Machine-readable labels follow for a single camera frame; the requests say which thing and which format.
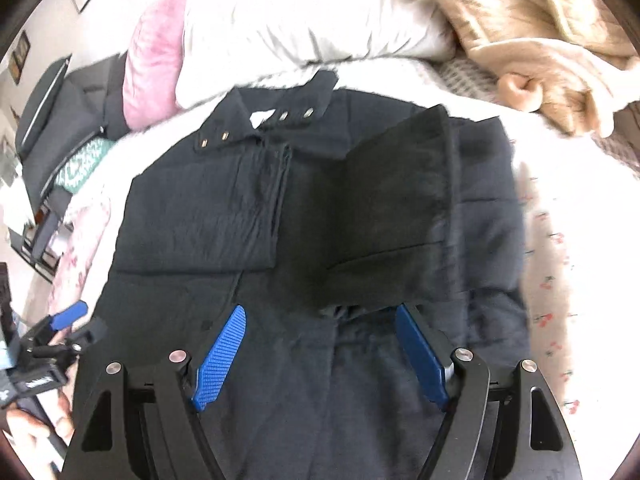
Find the ridged blue pad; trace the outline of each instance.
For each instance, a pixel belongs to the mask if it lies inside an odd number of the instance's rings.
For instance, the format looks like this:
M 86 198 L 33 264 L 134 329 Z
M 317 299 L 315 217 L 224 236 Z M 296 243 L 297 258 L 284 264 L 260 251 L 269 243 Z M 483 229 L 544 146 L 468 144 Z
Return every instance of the ridged blue pad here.
M 89 307 L 84 301 L 78 301 L 71 305 L 68 309 L 63 310 L 59 314 L 51 317 L 50 326 L 56 332 L 73 325 L 78 319 L 86 316 Z
M 444 410 L 449 402 L 444 368 L 404 305 L 396 310 L 396 335 L 425 396 Z
M 196 391 L 191 400 L 199 412 L 218 398 L 226 374 L 244 338 L 245 330 L 246 314 L 244 308 L 238 305 L 220 331 L 209 355 L 198 369 Z

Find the silver bolt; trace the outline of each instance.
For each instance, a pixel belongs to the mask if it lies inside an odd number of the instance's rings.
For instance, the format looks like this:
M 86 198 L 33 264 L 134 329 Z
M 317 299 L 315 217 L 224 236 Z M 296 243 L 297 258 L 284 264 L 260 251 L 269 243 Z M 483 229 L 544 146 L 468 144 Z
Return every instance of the silver bolt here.
M 107 366 L 107 373 L 109 375 L 115 375 L 120 370 L 122 370 L 122 365 L 120 363 L 111 363 L 109 366 Z
M 471 361 L 474 358 L 474 354 L 467 348 L 458 348 L 456 350 L 456 357 L 461 361 Z
M 187 358 L 187 352 L 184 350 L 174 350 L 169 354 L 169 361 L 172 363 L 181 363 Z
M 538 365 L 531 359 L 524 359 L 522 362 L 522 368 L 527 372 L 535 372 L 538 369 Z

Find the black jacket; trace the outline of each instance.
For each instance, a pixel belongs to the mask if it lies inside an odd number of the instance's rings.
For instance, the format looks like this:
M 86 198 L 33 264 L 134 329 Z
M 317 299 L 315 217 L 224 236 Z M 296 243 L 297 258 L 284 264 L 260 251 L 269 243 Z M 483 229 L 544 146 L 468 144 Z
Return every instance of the black jacket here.
M 227 477 L 413 479 L 442 414 L 402 354 L 394 307 L 417 305 L 487 362 L 527 356 L 499 120 L 335 83 L 319 72 L 234 89 L 134 180 L 95 311 L 110 332 L 81 359 L 77 408 L 109 362 L 197 352 L 241 304 L 244 341 L 201 415 Z M 271 109 L 254 129 L 251 113 Z

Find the mattress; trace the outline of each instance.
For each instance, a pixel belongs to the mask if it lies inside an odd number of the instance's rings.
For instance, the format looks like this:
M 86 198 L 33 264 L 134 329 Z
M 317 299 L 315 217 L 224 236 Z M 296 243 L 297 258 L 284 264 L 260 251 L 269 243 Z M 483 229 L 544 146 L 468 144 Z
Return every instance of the mattress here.
M 562 408 L 584 478 L 610 478 L 640 428 L 640 407 L 626 400 L 640 380 L 618 357 L 631 353 L 640 321 L 633 264 L 640 250 L 634 236 L 640 224 L 640 182 L 590 138 L 567 139 L 537 114 L 453 95 L 426 63 L 388 58 L 325 66 L 337 71 L 339 87 L 423 107 L 443 104 L 451 116 L 475 121 L 500 117 L 513 146 L 526 222 L 522 291 L 532 357 Z M 317 69 L 270 76 L 255 85 L 303 84 Z M 56 277 L 66 283 L 56 284 L 56 290 L 74 286 L 75 292 L 54 294 L 52 311 L 75 294 L 91 310 L 95 307 L 132 179 L 197 130 L 222 97 L 131 134 L 106 155 L 68 208 L 67 219 L 76 220 L 74 237 L 84 234 L 85 254 L 79 266 L 70 265 Z

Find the beige blanket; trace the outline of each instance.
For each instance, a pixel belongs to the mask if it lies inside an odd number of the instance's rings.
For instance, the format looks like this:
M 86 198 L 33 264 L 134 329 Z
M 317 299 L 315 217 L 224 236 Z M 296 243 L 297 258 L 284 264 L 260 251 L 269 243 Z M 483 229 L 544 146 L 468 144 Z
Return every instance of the beige blanket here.
M 539 109 L 569 134 L 606 137 L 613 112 L 640 98 L 640 61 L 601 0 L 438 2 L 513 108 Z

